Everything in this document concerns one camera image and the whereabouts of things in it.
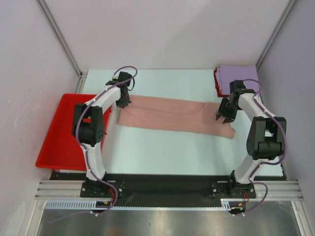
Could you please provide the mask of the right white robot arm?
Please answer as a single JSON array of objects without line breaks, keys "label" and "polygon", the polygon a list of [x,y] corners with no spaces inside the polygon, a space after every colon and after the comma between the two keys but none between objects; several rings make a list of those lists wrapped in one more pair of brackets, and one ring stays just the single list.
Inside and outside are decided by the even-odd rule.
[{"label": "right white robot arm", "polygon": [[248,195],[255,198],[254,177],[265,165],[275,166],[286,154],[286,119],[271,113],[254,93],[236,94],[224,97],[216,119],[232,123],[238,111],[244,111],[251,120],[246,141],[247,155],[241,165],[230,174],[223,191],[224,197],[241,198]]}]

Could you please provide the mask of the pink t shirt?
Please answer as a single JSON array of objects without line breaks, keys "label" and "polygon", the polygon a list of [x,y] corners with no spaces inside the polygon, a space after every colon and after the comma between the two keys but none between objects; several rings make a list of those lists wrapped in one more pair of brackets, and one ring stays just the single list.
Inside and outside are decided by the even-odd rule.
[{"label": "pink t shirt", "polygon": [[132,95],[131,104],[120,111],[118,124],[153,130],[191,132],[233,139],[235,130],[216,120],[219,103],[196,102]]}]

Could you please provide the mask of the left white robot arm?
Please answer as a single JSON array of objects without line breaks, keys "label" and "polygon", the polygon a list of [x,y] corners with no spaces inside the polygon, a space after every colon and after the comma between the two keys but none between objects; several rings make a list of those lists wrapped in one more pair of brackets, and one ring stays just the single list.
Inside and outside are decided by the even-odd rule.
[{"label": "left white robot arm", "polygon": [[86,179],[81,197],[104,197],[113,187],[107,183],[101,156],[101,142],[105,136],[104,114],[116,104],[124,108],[131,103],[127,85],[107,84],[105,90],[85,103],[74,107],[72,135],[82,149],[86,164]]}]

